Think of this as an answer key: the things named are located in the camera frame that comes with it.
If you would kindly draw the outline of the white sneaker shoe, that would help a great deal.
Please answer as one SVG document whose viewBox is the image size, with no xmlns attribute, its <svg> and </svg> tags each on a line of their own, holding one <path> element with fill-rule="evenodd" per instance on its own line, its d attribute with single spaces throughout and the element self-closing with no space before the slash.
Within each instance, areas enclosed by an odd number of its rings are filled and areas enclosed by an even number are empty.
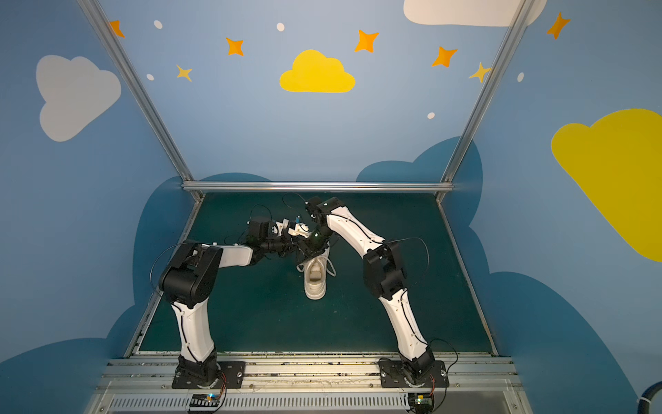
<svg viewBox="0 0 662 414">
<path fill-rule="evenodd" d="M 303 264 L 304 292 L 307 298 L 319 300 L 326 294 L 329 272 L 329 249 Z"/>
</svg>

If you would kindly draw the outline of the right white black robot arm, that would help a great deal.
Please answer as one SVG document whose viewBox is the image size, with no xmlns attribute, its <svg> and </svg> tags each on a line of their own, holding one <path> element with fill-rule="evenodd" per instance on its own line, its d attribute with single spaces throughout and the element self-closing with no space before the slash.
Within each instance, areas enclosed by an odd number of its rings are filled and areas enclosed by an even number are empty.
<svg viewBox="0 0 662 414">
<path fill-rule="evenodd" d="M 362 259 L 364 284 L 389 317 L 407 383 L 415 387 L 426 381 L 448 384 L 448 370 L 437 363 L 431 342 L 424 338 L 415 320 L 398 241 L 372 232 L 338 198 L 323 201 L 314 197 L 305 202 L 305 208 L 315 228 L 296 224 L 289 232 L 299 238 L 298 250 L 303 262 L 298 269 L 304 274 L 306 296 L 319 300 L 325 295 L 326 276 L 335 274 L 329 259 L 329 239 L 332 235 L 339 236 Z"/>
</svg>

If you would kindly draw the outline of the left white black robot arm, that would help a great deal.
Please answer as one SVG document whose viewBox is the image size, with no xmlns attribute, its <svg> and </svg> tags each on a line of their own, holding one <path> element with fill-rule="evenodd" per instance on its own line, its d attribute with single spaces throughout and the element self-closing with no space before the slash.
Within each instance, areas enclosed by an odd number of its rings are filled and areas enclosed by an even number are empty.
<svg viewBox="0 0 662 414">
<path fill-rule="evenodd" d="M 286 237 L 254 240 L 248 245 L 187 240 L 177 246 L 159 281 L 162 296 L 171 305 L 179 327 L 181 350 L 174 389 L 222 386 L 222 369 L 217 362 L 208 313 L 218 270 L 251 266 L 268 254 L 289 255 L 294 248 L 294 241 Z"/>
</svg>

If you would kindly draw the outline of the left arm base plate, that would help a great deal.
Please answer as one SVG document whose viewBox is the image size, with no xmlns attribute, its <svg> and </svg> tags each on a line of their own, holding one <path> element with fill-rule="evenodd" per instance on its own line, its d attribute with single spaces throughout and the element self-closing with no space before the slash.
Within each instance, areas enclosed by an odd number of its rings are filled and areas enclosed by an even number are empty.
<svg viewBox="0 0 662 414">
<path fill-rule="evenodd" d="M 175 370 L 173 389 L 239 389 L 245 376 L 246 362 L 189 362 L 182 360 Z"/>
</svg>

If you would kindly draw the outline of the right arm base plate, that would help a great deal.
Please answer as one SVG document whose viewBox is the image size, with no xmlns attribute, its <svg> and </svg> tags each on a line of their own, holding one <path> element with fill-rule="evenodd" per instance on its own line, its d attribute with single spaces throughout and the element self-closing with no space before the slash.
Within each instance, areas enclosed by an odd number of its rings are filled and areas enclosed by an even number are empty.
<svg viewBox="0 0 662 414">
<path fill-rule="evenodd" d="M 387 358 L 378 360 L 379 379 L 382 388 L 444 388 L 449 386 L 448 371 L 444 362 L 434 361 L 421 374 L 403 362 Z"/>
</svg>

